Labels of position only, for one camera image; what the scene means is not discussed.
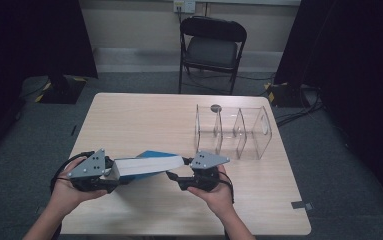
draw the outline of electrical outlet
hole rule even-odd
[[[185,1],[185,13],[195,13],[195,1]]]
[[[185,1],[174,0],[173,1],[173,12],[185,12]]]

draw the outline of wooden table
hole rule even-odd
[[[311,226],[267,99],[262,97],[163,94],[97,94],[71,156],[104,148],[113,158],[145,150],[193,157],[196,105],[265,106],[272,139],[260,160],[225,165],[235,189],[235,208],[254,235],[307,235]],[[188,166],[175,169],[191,176]],[[223,235],[223,226],[204,201],[164,173],[120,186],[82,203],[63,221],[62,234],[124,236]]]

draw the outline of person's left hand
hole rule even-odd
[[[63,172],[58,176],[51,195],[49,207],[54,208],[63,215],[67,215],[73,211],[81,202],[102,197],[107,194],[106,190],[97,190],[91,192],[81,192],[73,187],[68,180],[67,173],[72,171],[79,163],[85,160],[86,157],[79,157],[73,160]]]

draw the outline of chair backrest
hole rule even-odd
[[[182,21],[181,35],[212,38],[244,43],[247,31],[234,21],[226,21],[203,16],[193,16]]]

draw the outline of black cable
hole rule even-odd
[[[50,192],[51,192],[51,194],[53,194],[53,190],[54,190],[54,187],[55,187],[56,182],[57,182],[58,179],[70,181],[69,179],[59,177],[60,173],[64,171],[64,169],[66,168],[67,165],[69,165],[69,163],[71,163],[73,160],[77,159],[78,157],[84,157],[84,156],[85,157],[90,157],[92,154],[94,154],[93,151],[91,151],[91,152],[83,152],[83,153],[80,153],[78,155],[75,155],[75,156],[71,157],[69,160],[64,162],[59,167],[57,172],[54,174],[53,178],[51,179],[51,182],[50,182]],[[60,225],[57,227],[56,231],[54,232],[53,236],[51,237],[51,240],[56,240],[56,239],[59,238],[62,226],[63,226],[63,224],[60,223]]]
[[[273,85],[273,80],[275,79],[275,75],[276,75],[276,72],[272,73],[272,75],[270,76],[269,80],[270,80],[270,85]],[[260,93],[259,95],[257,96],[262,96],[263,94],[267,93],[268,92],[268,89],[265,88],[265,91],[263,91],[262,93]]]
[[[188,84],[188,83],[182,83],[183,85],[186,85],[186,86],[191,86],[191,87],[199,87],[199,88],[204,88],[204,89],[208,89],[208,90],[211,90],[211,91],[214,91],[214,92],[217,92],[219,94],[227,94],[229,93],[228,91],[226,90],[221,90],[221,89],[216,89],[216,88],[211,88],[211,87],[208,87],[208,86],[205,86],[201,83],[198,83],[196,82],[194,79],[193,79],[193,75],[190,73],[190,77],[189,79],[193,82],[193,84]]]
[[[281,120],[279,122],[277,121],[277,123],[276,123],[277,126],[278,127],[284,126],[285,124],[290,123],[290,122],[292,122],[292,121],[294,121],[294,120],[296,120],[296,119],[298,119],[300,117],[303,117],[303,116],[306,116],[306,115],[308,115],[310,113],[318,111],[319,109],[321,109],[323,107],[322,103],[320,103],[320,105],[318,104],[319,103],[319,99],[320,99],[320,93],[319,93],[319,91],[317,91],[316,101],[315,101],[315,103],[312,105],[312,107],[309,110],[305,111],[305,109],[303,109],[303,110],[301,110],[301,111],[299,111],[297,113],[285,114],[285,115],[276,117],[275,118],[276,121],[278,119],[280,119],[280,118],[287,117],[287,118],[285,118],[285,119],[283,119],[283,120]]]
[[[276,73],[273,73],[270,77],[268,78],[252,78],[252,77],[244,77],[237,75],[237,78],[243,78],[243,79],[248,79],[248,80],[255,80],[255,81],[264,81],[264,80],[273,80],[274,75]],[[214,76],[198,76],[196,74],[190,73],[191,76],[196,77],[196,78],[201,78],[201,79],[208,79],[208,78],[219,78],[219,77],[230,77],[229,75],[214,75]]]
[[[50,82],[50,79],[47,78],[47,81],[45,81],[44,85],[42,85],[41,87],[33,90],[32,92],[29,92],[29,93],[26,93],[26,94],[20,96],[20,98],[25,98],[25,97],[27,97],[27,96],[29,96],[31,94],[34,94],[34,93],[38,92],[39,90],[43,89],[49,82]]]
[[[209,6],[209,3],[206,2],[206,9],[204,9],[204,16],[207,17],[207,8]]]
[[[179,24],[182,23],[182,8],[176,7],[176,14],[178,15]]]
[[[222,174],[223,176],[225,176],[226,178],[228,178],[228,180],[229,180],[229,184],[227,184],[227,185],[228,185],[229,189],[231,190],[232,204],[234,204],[235,203],[235,200],[234,200],[234,186],[232,185],[232,181],[229,178],[229,176],[226,175],[225,173],[223,173],[223,172],[219,172],[219,173]],[[226,231],[225,228],[223,229],[223,232],[225,234],[225,240],[230,240],[228,232]]]
[[[229,190],[231,190],[232,203],[235,203],[235,199],[234,199],[234,185],[232,185],[232,180],[224,172],[219,172],[219,173],[222,174],[223,176],[225,176],[228,179],[229,182],[223,181],[223,180],[220,180],[220,181],[221,181],[221,183],[224,183],[224,184],[228,185]]]

